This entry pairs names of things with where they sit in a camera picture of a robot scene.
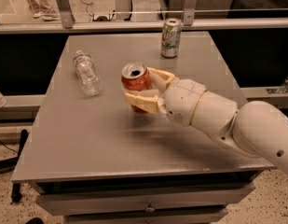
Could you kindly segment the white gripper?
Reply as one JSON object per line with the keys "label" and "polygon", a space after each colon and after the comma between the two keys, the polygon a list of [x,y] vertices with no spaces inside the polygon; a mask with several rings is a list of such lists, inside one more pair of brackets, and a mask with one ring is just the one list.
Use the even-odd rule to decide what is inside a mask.
{"label": "white gripper", "polygon": [[179,79],[175,74],[147,68],[151,88],[143,91],[124,90],[126,101],[150,114],[164,113],[170,121],[189,126],[193,112],[206,87],[191,79]]}

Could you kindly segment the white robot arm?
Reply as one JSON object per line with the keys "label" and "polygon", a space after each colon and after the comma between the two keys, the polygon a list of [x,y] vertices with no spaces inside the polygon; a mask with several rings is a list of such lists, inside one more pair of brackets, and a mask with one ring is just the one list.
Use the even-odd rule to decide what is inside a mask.
{"label": "white robot arm", "polygon": [[134,111],[162,113],[227,149],[262,157],[288,175],[288,118],[275,106],[262,101],[238,106],[194,80],[141,63],[125,65],[121,81]]}

